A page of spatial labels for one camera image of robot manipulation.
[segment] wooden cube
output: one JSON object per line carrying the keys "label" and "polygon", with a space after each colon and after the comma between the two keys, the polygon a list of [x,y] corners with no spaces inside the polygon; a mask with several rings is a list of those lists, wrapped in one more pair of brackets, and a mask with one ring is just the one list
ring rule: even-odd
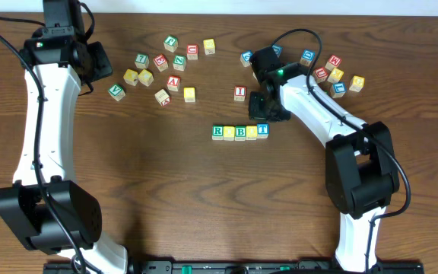
{"label": "wooden cube", "polygon": [[234,141],[246,141],[246,127],[245,126],[237,126],[236,127],[236,136],[234,137]]}
{"label": "wooden cube", "polygon": [[167,82],[167,88],[169,91],[179,91],[180,77],[170,76]]}
{"label": "wooden cube", "polygon": [[198,46],[197,45],[187,45],[187,59],[197,60],[198,59]]}
{"label": "wooden cube", "polygon": [[234,87],[234,100],[244,102],[246,99],[246,87],[236,86]]}
{"label": "wooden cube", "polygon": [[241,53],[241,64],[245,67],[250,66],[251,62],[249,62],[249,58],[252,56],[252,51],[248,50],[247,52]]}
{"label": "wooden cube", "polygon": [[157,66],[160,72],[164,71],[165,69],[168,69],[168,61],[163,54],[160,54],[159,56],[155,57],[153,59],[153,62],[155,63],[155,65]]}
{"label": "wooden cube", "polygon": [[316,83],[322,83],[327,79],[327,71],[325,68],[316,68],[316,70],[313,71],[313,77],[316,80]]}
{"label": "wooden cube", "polygon": [[138,83],[138,73],[134,70],[128,69],[123,78],[125,79],[126,84],[136,86]]}
{"label": "wooden cube", "polygon": [[175,56],[173,59],[173,68],[176,70],[186,70],[187,59],[185,56]]}
{"label": "wooden cube", "polygon": [[150,84],[153,83],[153,75],[148,70],[143,69],[140,72],[140,74],[138,75],[138,80],[140,81],[140,83],[142,83],[145,86],[149,87]]}
{"label": "wooden cube", "polygon": [[150,59],[145,54],[138,54],[136,56],[135,65],[138,69],[148,69],[148,65],[150,65]]}
{"label": "wooden cube", "polygon": [[360,76],[354,76],[349,84],[350,91],[360,92],[364,87],[364,78]]}
{"label": "wooden cube", "polygon": [[270,134],[270,127],[268,124],[258,124],[258,137],[257,139],[266,139]]}
{"label": "wooden cube", "polygon": [[338,82],[337,84],[333,84],[331,86],[331,97],[339,98],[343,97],[346,93],[346,85],[343,82]]}
{"label": "wooden cube", "polygon": [[175,52],[176,48],[179,47],[179,40],[176,37],[173,37],[169,35],[165,41],[163,42],[165,49],[171,51],[172,53]]}
{"label": "wooden cube", "polygon": [[246,140],[254,141],[258,138],[258,126],[246,127]]}
{"label": "wooden cube", "polygon": [[170,102],[170,95],[168,95],[167,91],[162,89],[155,94],[155,99],[157,99],[162,107],[165,107]]}
{"label": "wooden cube", "polygon": [[114,98],[114,100],[117,100],[118,102],[124,98],[126,95],[125,90],[121,88],[118,84],[114,84],[109,90],[109,94]]}
{"label": "wooden cube", "polygon": [[280,54],[281,54],[281,51],[283,50],[283,48],[281,46],[277,46],[277,45],[273,45],[272,48],[275,51],[275,53],[277,54],[277,56],[280,57]]}
{"label": "wooden cube", "polygon": [[195,88],[183,88],[183,99],[187,103],[195,102]]}
{"label": "wooden cube", "polygon": [[325,64],[325,68],[328,70],[332,70],[335,69],[337,67],[339,67],[339,65],[341,64],[341,58],[332,55],[331,58],[328,59],[327,64]]}
{"label": "wooden cube", "polygon": [[315,55],[316,53],[312,50],[305,49],[302,54],[302,59],[300,59],[300,64],[309,66]]}
{"label": "wooden cube", "polygon": [[223,126],[212,126],[212,139],[213,140],[224,140],[224,127]]}
{"label": "wooden cube", "polygon": [[216,53],[216,44],[214,43],[214,39],[204,40],[204,51],[205,55]]}
{"label": "wooden cube", "polygon": [[224,127],[224,141],[234,141],[236,128],[234,126]]}
{"label": "wooden cube", "polygon": [[341,80],[343,74],[344,72],[342,70],[339,68],[334,68],[332,69],[331,74],[328,76],[327,82],[335,84]]}

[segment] green block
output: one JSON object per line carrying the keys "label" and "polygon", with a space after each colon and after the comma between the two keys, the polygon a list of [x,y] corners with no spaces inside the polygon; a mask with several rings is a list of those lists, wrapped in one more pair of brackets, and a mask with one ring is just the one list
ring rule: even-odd
{"label": "green block", "polygon": [[165,44],[169,45],[169,46],[175,46],[175,44],[178,42],[178,39],[176,37],[173,37],[171,35],[169,35],[166,39],[165,39]]}
{"label": "green block", "polygon": [[182,266],[182,274],[192,274],[191,266]]}
{"label": "green block", "polygon": [[213,136],[223,136],[224,135],[224,127],[223,126],[212,126],[212,135]]}
{"label": "green block", "polygon": [[140,64],[145,64],[146,59],[148,59],[148,56],[146,56],[145,54],[138,54],[138,56],[136,56],[135,62],[138,62]]}
{"label": "green block", "polygon": [[123,89],[118,85],[118,84],[114,84],[110,89],[109,92],[111,93],[111,95],[116,96],[119,93],[121,93],[123,91]]}
{"label": "green block", "polygon": [[237,126],[236,127],[236,137],[246,137],[246,127]]}
{"label": "green block", "polygon": [[186,62],[185,56],[175,56],[175,59],[173,60],[173,64],[176,65],[183,65]]}

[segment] letter on block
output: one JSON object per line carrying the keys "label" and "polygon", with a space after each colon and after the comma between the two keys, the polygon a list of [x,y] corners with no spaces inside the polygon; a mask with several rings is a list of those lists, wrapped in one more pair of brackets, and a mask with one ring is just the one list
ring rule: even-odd
{"label": "letter on block", "polygon": [[163,54],[160,54],[159,56],[155,57],[153,59],[153,62],[155,63],[155,65],[157,66],[160,72],[164,71],[165,69],[168,69],[168,61],[165,58],[165,56],[163,56]]}
{"label": "letter on block", "polygon": [[270,127],[268,124],[258,124],[258,139],[266,139],[270,134]]}
{"label": "letter on block", "polygon": [[224,140],[224,127],[223,126],[212,126],[212,139],[213,140]]}
{"label": "letter on block", "polygon": [[327,79],[327,71],[325,68],[317,68],[313,71],[313,77],[316,79],[317,84],[322,83]]}
{"label": "letter on block", "polygon": [[258,138],[258,126],[246,127],[246,140],[254,141]]}
{"label": "letter on block", "polygon": [[162,107],[165,107],[170,102],[170,95],[163,89],[155,94],[155,99]]}
{"label": "letter on block", "polygon": [[343,82],[339,82],[331,86],[332,98],[343,97],[345,93],[346,93],[346,85]]}
{"label": "letter on block", "polygon": [[234,141],[235,132],[236,132],[236,128],[234,126],[225,126],[224,141]]}
{"label": "letter on block", "polygon": [[216,53],[216,44],[214,42],[214,39],[204,40],[204,51],[205,55]]}
{"label": "letter on block", "polygon": [[325,64],[325,68],[328,70],[332,70],[335,69],[337,67],[339,67],[339,65],[341,64],[341,58],[332,55],[331,58],[328,59],[327,64]]}
{"label": "letter on block", "polygon": [[173,59],[173,68],[176,70],[186,70],[187,59],[185,56],[175,56]]}
{"label": "letter on block", "polygon": [[278,57],[280,57],[281,51],[283,50],[283,48],[281,46],[277,46],[277,45],[273,45],[273,50],[275,51],[275,53],[277,54]]}
{"label": "letter on block", "polygon": [[315,55],[316,53],[312,50],[305,49],[302,54],[302,59],[300,59],[300,64],[309,66]]}
{"label": "letter on block", "polygon": [[165,41],[163,42],[165,45],[165,49],[171,51],[172,53],[175,52],[176,48],[179,47],[179,40],[176,37],[173,37],[169,35]]}
{"label": "letter on block", "polygon": [[354,76],[349,84],[350,91],[360,92],[364,87],[364,78],[360,76]]}
{"label": "letter on block", "polygon": [[183,88],[183,99],[187,103],[195,102],[195,88]]}
{"label": "letter on block", "polygon": [[328,76],[327,82],[335,84],[341,80],[343,74],[344,72],[342,70],[339,68],[334,68],[332,69],[331,74]]}
{"label": "letter on block", "polygon": [[234,88],[234,100],[244,102],[246,99],[246,87],[236,86]]}
{"label": "letter on block", "polygon": [[198,46],[197,45],[187,45],[187,59],[197,60],[198,59]]}
{"label": "letter on block", "polygon": [[180,77],[170,76],[167,82],[167,88],[169,91],[179,91]]}
{"label": "letter on block", "polygon": [[148,65],[150,65],[150,59],[145,54],[138,54],[136,56],[135,65],[138,69],[148,69]]}
{"label": "letter on block", "polygon": [[251,50],[241,53],[241,64],[243,64],[245,67],[250,66],[251,62],[249,62],[249,57],[251,57],[251,55],[252,55]]}
{"label": "letter on block", "polygon": [[246,141],[246,127],[245,126],[237,126],[236,127],[236,137],[234,137],[235,141]]}
{"label": "letter on block", "polygon": [[124,98],[125,90],[123,90],[118,84],[114,84],[109,90],[109,94],[114,98],[114,100],[117,100],[118,102]]}
{"label": "letter on block", "polygon": [[125,79],[126,84],[136,86],[138,83],[138,73],[134,70],[128,69],[123,78]]}
{"label": "letter on block", "polygon": [[143,69],[138,75],[138,79],[142,84],[149,87],[151,83],[153,83],[153,75],[146,69]]}

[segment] wooden table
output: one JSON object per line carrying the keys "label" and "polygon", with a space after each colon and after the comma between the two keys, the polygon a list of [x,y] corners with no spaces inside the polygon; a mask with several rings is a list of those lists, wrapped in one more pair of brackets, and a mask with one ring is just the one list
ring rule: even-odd
{"label": "wooden table", "polygon": [[[6,14],[42,20],[41,14]],[[356,96],[340,105],[368,123],[390,129],[396,156],[412,188],[410,209],[382,221],[377,255],[383,260],[420,260],[438,273],[438,18],[332,16],[226,16],[96,14],[93,41],[102,42],[113,64],[112,77],[79,97],[75,111],[75,169],[80,185],[103,210],[103,227],[138,257],[176,260],[297,260],[331,256],[338,244],[339,216],[325,190],[324,148],[296,118],[271,124],[257,142],[216,142],[211,127],[254,124],[247,103],[233,101],[234,85],[258,89],[240,53],[267,46],[295,27],[318,31],[324,40],[320,65],[331,54],[340,69],[366,78]],[[0,33],[21,48],[36,27],[0,22]],[[187,43],[200,46],[198,61],[184,72],[159,73],[154,83],[124,83],[137,53],[173,54],[163,47],[172,34],[176,53]],[[213,37],[217,52],[203,54]],[[317,49],[307,34],[280,42],[281,59],[295,62]],[[185,104],[171,91],[161,107],[154,93],[169,75],[195,87],[197,102]],[[0,187],[10,186],[24,137],[26,85],[19,62],[0,44]],[[107,89],[127,90],[115,102]],[[403,186],[389,210],[405,199]],[[0,219],[0,272],[41,273],[47,260],[27,252]]]}

